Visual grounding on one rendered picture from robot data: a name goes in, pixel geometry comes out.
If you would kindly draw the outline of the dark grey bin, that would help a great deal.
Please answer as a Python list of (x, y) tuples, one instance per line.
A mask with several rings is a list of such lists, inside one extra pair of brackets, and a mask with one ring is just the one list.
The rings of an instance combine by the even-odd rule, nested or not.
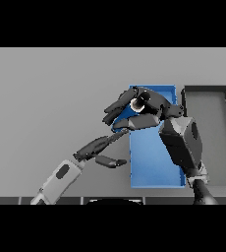
[(226, 186), (226, 86), (184, 86), (182, 104), (197, 122), (209, 185)]

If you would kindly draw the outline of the blue bin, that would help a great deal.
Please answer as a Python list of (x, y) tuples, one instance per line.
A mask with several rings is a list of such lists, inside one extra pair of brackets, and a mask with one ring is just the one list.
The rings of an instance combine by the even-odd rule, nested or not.
[(186, 178), (162, 143), (157, 127), (129, 134), (131, 187), (135, 189), (184, 188)]

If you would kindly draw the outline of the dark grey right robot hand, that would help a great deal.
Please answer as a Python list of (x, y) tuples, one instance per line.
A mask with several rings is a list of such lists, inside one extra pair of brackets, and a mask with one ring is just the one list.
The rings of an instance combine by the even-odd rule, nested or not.
[[(118, 122), (115, 119), (129, 106), (134, 116), (123, 118)], [(119, 98), (104, 109), (106, 116), (102, 121), (113, 130), (126, 128), (129, 130), (140, 130), (156, 127), (161, 121), (179, 118), (183, 115), (184, 106), (182, 104), (172, 104), (162, 94), (153, 90), (134, 86), (123, 91)]]

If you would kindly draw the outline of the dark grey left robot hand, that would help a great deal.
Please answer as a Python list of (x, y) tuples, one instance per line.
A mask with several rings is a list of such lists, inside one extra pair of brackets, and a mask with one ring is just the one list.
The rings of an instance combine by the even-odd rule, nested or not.
[(111, 136), (99, 137), (80, 150), (74, 153), (74, 158), (76, 161), (87, 161), (92, 158), (95, 159), (97, 164), (106, 166), (108, 168), (116, 168), (127, 163), (125, 159), (114, 159), (112, 157), (106, 157), (101, 154), (110, 144), (119, 140), (122, 136), (129, 132), (128, 129), (124, 129), (120, 132), (116, 132)]

